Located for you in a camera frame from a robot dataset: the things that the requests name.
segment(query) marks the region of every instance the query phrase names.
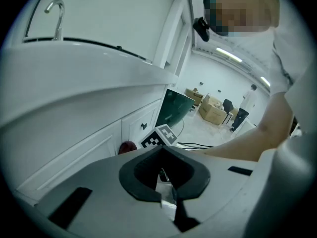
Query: black chair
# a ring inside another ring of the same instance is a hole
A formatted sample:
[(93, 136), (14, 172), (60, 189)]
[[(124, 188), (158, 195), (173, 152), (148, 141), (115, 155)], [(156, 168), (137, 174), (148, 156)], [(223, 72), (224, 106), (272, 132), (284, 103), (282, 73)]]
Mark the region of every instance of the black chair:
[(233, 105), (232, 105), (232, 102), (231, 101), (229, 101), (229, 100), (227, 100), (227, 99), (225, 99), (224, 101), (223, 101), (223, 109), (224, 109), (224, 111), (227, 113), (227, 116), (226, 116), (226, 118), (223, 120), (223, 122), (222, 123), (224, 123), (224, 121), (226, 121), (226, 119), (227, 119), (227, 117), (228, 116), (230, 116), (230, 111), (231, 110), (233, 110)]

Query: cabinet door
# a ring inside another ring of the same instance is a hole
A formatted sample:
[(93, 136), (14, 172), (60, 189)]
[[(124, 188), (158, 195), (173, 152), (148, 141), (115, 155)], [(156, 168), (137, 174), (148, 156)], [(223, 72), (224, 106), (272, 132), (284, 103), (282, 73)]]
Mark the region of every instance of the cabinet door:
[(115, 156), (121, 145), (118, 120), (72, 146), (31, 175), (17, 188), (19, 193), (40, 200), (52, 188), (92, 162)]
[(154, 101), (122, 118), (122, 142), (130, 140), (138, 143), (139, 140), (154, 128), (154, 121), (159, 110), (159, 104), (160, 100)]

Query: ceiling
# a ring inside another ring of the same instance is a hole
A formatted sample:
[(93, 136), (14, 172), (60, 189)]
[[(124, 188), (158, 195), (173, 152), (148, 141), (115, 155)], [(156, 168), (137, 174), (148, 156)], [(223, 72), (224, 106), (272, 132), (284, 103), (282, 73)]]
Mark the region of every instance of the ceiling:
[[(190, 0), (193, 18), (203, 17), (203, 0)], [(256, 81), (263, 90), (269, 92), (269, 87), (260, 79), (261, 76), (268, 78), (267, 72), (270, 64), (270, 56), (273, 46), (273, 32), (271, 29), (262, 33), (253, 33), (249, 37), (221, 37), (210, 31), (210, 40), (204, 42), (195, 32), (193, 51), (217, 60), (239, 71), (252, 81)], [(234, 59), (222, 55), (216, 48), (220, 47), (240, 59)]]

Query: person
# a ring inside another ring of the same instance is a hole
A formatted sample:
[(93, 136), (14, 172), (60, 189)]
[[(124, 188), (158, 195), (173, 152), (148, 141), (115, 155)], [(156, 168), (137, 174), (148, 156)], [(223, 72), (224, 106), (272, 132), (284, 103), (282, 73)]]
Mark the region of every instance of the person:
[(314, 39), (289, 0), (209, 1), (205, 19), (216, 34), (244, 36), (272, 29), (270, 99), (256, 128), (225, 144), (196, 152), (257, 161), (263, 151), (278, 147), (289, 135), (293, 113), (284, 94), (316, 59)]
[(257, 86), (255, 84), (252, 84), (251, 89), (243, 95), (244, 100), (242, 101), (237, 116), (232, 124), (232, 127), (230, 129), (231, 132), (234, 132), (240, 126), (240, 124), (245, 120), (245, 118), (247, 118), (247, 116), (251, 112), (251, 109), (255, 106), (255, 102), (257, 99), (257, 96), (255, 94), (256, 89)]

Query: white wall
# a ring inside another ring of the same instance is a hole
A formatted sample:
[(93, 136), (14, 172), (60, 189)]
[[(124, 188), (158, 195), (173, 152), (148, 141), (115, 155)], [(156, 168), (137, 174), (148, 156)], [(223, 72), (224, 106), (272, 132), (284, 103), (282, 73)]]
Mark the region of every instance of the white wall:
[[(29, 37), (53, 36), (59, 9), (41, 0)], [(153, 60), (165, 19), (174, 0), (63, 0), (63, 35), (98, 41)]]
[[(191, 54), (186, 68), (178, 79), (177, 88), (182, 92), (185, 92), (186, 88), (197, 88), (202, 94), (209, 93), (220, 101), (229, 99), (234, 106), (239, 107), (243, 100), (242, 95), (250, 89), (251, 84), (253, 82), (233, 69), (212, 59)], [(259, 87), (256, 94), (256, 105), (249, 114), (250, 121), (255, 125), (260, 122), (269, 99)]]

